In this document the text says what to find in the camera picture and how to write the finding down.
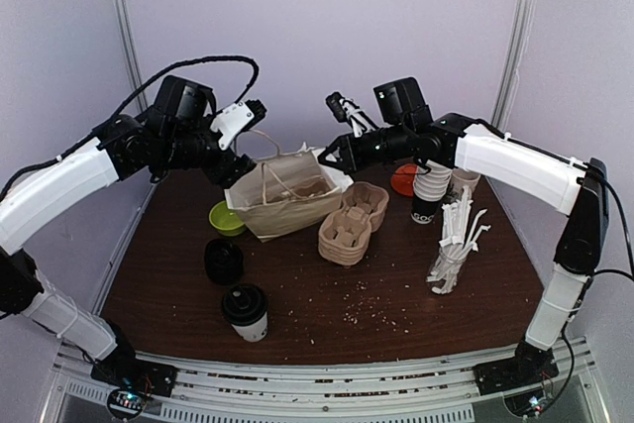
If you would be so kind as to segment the single cardboard cup carrier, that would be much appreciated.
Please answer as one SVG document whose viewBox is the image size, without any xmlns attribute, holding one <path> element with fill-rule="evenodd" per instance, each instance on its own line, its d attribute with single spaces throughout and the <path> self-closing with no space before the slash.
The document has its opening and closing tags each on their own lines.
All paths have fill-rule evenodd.
<svg viewBox="0 0 634 423">
<path fill-rule="evenodd" d="M 281 192 L 282 199 L 308 199 L 330 193 L 334 186 L 323 177 L 303 180 Z"/>
</svg>

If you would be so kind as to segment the white paper takeout bag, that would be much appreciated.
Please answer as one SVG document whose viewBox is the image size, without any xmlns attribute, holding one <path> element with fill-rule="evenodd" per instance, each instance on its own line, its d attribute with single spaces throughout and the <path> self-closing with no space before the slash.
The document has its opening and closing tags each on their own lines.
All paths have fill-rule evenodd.
<svg viewBox="0 0 634 423">
<path fill-rule="evenodd" d="M 297 232 L 338 210 L 353 179 L 317 160 L 325 150 L 303 145 L 298 151 L 258 159 L 256 167 L 224 191 L 235 212 L 261 242 Z"/>
</svg>

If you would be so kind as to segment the stack of white paper cups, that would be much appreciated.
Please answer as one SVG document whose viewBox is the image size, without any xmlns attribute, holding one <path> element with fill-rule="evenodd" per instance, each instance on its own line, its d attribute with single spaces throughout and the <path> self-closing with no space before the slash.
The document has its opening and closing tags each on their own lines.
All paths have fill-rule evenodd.
<svg viewBox="0 0 634 423">
<path fill-rule="evenodd" d="M 432 222 L 446 195 L 451 175 L 449 168 L 431 160 L 417 167 L 410 213 L 415 223 L 427 225 Z"/>
</svg>

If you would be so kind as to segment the stack of cardboard cup carriers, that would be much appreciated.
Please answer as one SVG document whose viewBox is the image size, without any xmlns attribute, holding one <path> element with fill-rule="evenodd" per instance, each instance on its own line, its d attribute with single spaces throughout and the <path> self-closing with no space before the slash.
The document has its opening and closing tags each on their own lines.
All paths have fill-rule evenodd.
<svg viewBox="0 0 634 423">
<path fill-rule="evenodd" d="M 382 225 L 388 192 L 368 182 L 353 183 L 342 196 L 341 207 L 330 213 L 318 231 L 318 252 L 326 261 L 352 267 L 362 260 L 371 235 Z"/>
</svg>

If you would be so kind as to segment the stack of black cup lids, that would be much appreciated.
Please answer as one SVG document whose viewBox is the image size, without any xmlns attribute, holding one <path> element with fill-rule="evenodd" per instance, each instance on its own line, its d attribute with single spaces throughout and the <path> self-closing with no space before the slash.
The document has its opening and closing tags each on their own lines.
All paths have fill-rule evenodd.
<svg viewBox="0 0 634 423">
<path fill-rule="evenodd" d="M 207 277 L 215 284 L 235 284 L 244 274 L 244 255 L 230 241 L 211 240 L 204 250 L 204 269 Z"/>
</svg>

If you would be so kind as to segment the black plastic cup lid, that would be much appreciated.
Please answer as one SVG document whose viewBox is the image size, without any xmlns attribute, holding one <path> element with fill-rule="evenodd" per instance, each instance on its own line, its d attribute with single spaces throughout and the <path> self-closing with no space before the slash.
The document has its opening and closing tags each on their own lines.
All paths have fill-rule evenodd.
<svg viewBox="0 0 634 423">
<path fill-rule="evenodd" d="M 223 317 L 239 327 L 253 325 L 267 313 L 268 299 L 264 291 L 254 284 L 243 283 L 229 289 L 221 300 Z"/>
</svg>

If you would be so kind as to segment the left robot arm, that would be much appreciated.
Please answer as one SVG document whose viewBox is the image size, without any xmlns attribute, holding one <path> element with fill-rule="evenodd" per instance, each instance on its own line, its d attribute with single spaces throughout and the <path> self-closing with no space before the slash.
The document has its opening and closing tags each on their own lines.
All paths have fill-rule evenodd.
<svg viewBox="0 0 634 423">
<path fill-rule="evenodd" d="M 231 148 L 261 121 L 259 100 L 218 109 L 211 88 L 170 75 L 145 112 L 117 114 L 53 164 L 1 193 L 1 315 L 21 314 L 66 339 L 122 387 L 142 379 L 142 365 L 123 332 L 78 306 L 38 270 L 25 244 L 45 225 L 93 193 L 146 169 L 158 182 L 176 169 L 200 169 L 230 188 L 255 163 Z"/>
</svg>

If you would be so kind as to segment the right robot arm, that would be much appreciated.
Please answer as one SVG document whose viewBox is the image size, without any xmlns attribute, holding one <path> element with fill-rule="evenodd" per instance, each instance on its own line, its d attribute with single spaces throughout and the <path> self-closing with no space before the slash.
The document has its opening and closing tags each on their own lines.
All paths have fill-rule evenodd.
<svg viewBox="0 0 634 423">
<path fill-rule="evenodd" d="M 384 121 L 378 126 L 339 92 L 325 103 L 352 131 L 318 157 L 345 174 L 377 163 L 412 159 L 427 183 L 434 166 L 460 169 L 501 182 L 551 206 L 568 221 L 554 254 L 554 270 L 536 312 L 508 363 L 514 383 L 530 383 L 546 367 L 545 353 L 581 307 L 597 269 L 609 224 L 606 167 L 543 151 L 503 133 L 483 119 L 458 113 L 433 118 L 417 80 L 405 77 L 374 88 Z"/>
</svg>

